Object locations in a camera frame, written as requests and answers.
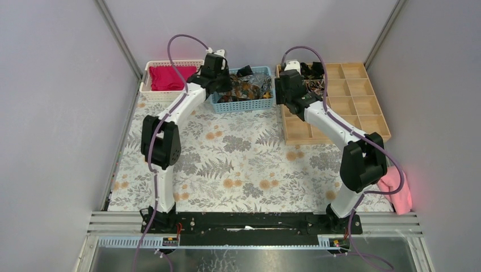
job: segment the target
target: white wall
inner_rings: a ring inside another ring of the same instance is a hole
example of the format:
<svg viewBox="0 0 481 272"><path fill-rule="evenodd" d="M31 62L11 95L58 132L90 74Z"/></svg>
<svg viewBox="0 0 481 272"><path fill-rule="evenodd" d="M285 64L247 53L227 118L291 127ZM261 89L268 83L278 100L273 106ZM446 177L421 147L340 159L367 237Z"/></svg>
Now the white wall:
<svg viewBox="0 0 481 272"><path fill-rule="evenodd" d="M229 67L274 67L295 45L315 48L329 62L364 62L396 0L107 0L141 69L167 60L175 34L226 49ZM203 59L201 45L174 41L174 59ZM289 55L312 61L310 52Z"/></svg>
<svg viewBox="0 0 481 272"><path fill-rule="evenodd" d="M94 1L10 0L0 82L0 271L71 271L134 76Z"/></svg>
<svg viewBox="0 0 481 272"><path fill-rule="evenodd" d="M369 71L437 271L481 266L480 13L409 1Z"/></svg>

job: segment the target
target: pink towel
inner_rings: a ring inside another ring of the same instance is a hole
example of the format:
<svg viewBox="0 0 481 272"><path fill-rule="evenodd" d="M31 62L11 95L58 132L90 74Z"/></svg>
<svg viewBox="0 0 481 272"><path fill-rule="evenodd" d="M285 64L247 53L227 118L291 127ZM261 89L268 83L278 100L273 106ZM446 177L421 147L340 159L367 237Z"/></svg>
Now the pink towel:
<svg viewBox="0 0 481 272"><path fill-rule="evenodd" d="M177 69L185 80L197 71L195 66L178 66ZM149 73L152 77L150 85L152 91L181 91L184 89L184 83L172 66L151 66Z"/></svg>
<svg viewBox="0 0 481 272"><path fill-rule="evenodd" d="M397 214L405 214L411 211L412 199L409 186L407 185L406 174L404 175L404 186L397 194L386 195L385 197L389 202L394 205ZM379 180L377 186L382 192L392 192L398 188L401 178L396 167L391 166L387 168L387 174Z"/></svg>

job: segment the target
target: black and white robotic arm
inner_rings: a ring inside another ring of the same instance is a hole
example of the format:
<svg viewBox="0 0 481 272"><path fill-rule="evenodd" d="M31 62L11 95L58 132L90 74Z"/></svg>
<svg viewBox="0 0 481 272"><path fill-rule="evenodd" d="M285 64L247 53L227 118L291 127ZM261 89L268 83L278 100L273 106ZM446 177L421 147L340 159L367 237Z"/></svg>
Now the black and white robotic arm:
<svg viewBox="0 0 481 272"><path fill-rule="evenodd" d="M231 90L229 68L223 50L207 54L204 65L188 80L188 92L184 92L158 116L147 116L142 127L141 152L147 156L154 128L164 119L157 135L151 161L158 171L157 212L169 216L175 209L173 197L173 165L177 162L181 148L179 125L183 124L190 113L214 92ZM361 197L364 190L375 184L387 172L386 158L374 147L366 144L334 122L326 110L352 130L365 135L383 147L382 138L377 133L366 132L352 126L334 113L328 106L324 108L322 97L307 92L300 74L300 63L290 61L279 78L275 80L277 104L285 104L292 114L315 126L325 133L343 152L340 175L343 181L336 199L328 206L326 213L333 228L345 224L346 218Z"/></svg>

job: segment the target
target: floral tablecloth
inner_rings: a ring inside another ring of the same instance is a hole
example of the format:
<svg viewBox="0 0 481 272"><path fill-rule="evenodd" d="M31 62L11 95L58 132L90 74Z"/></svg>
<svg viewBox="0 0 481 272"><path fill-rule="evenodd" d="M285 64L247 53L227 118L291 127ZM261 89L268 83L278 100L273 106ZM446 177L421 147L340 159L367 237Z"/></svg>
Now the floral tablecloth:
<svg viewBox="0 0 481 272"><path fill-rule="evenodd" d="M138 98L109 211L138 211L151 204L152 174L140 153L142 120L169 104ZM174 165L178 211L324 211L342 184L336 146L286 146L278 106L215 114L206 101L180 126L180 137L182 154ZM392 210L381 195L366 196L358 208Z"/></svg>

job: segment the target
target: wooden tray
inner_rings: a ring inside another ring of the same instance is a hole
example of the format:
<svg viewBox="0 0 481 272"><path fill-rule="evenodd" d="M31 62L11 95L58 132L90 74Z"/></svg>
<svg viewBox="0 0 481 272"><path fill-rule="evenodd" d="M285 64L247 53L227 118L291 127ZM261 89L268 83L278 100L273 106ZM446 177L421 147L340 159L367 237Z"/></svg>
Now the wooden tray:
<svg viewBox="0 0 481 272"><path fill-rule="evenodd" d="M367 133L377 132L384 142L391 138L386 120L362 63L328 63L327 104L353 126ZM279 77L281 66L277 65ZM302 122L281 106L286 145L332 143L320 130Z"/></svg>

